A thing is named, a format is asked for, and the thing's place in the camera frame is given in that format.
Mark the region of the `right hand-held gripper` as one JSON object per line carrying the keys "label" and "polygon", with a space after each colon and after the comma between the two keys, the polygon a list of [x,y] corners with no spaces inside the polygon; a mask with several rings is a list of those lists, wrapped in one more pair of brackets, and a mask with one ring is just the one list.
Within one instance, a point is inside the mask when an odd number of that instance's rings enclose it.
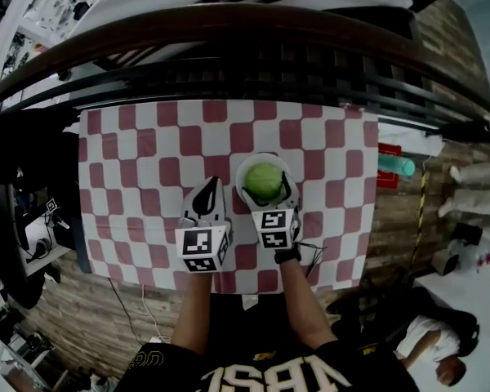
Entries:
{"label": "right hand-held gripper", "polygon": [[241,188],[241,199],[252,212],[259,243],[265,250],[291,249],[301,229],[297,211],[300,191],[286,171],[282,171],[280,195],[278,207],[281,209],[270,210],[269,202],[261,201],[247,188]]}

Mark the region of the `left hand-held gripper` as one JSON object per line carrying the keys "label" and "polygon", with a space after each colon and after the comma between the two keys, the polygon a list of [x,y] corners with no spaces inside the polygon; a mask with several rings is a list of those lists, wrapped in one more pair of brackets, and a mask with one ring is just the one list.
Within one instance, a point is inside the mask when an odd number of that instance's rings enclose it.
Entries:
{"label": "left hand-held gripper", "polygon": [[[226,218],[222,180],[206,179],[185,196],[183,216],[175,229],[176,253],[191,274],[221,272],[233,242]],[[195,220],[214,215],[214,222]]]}

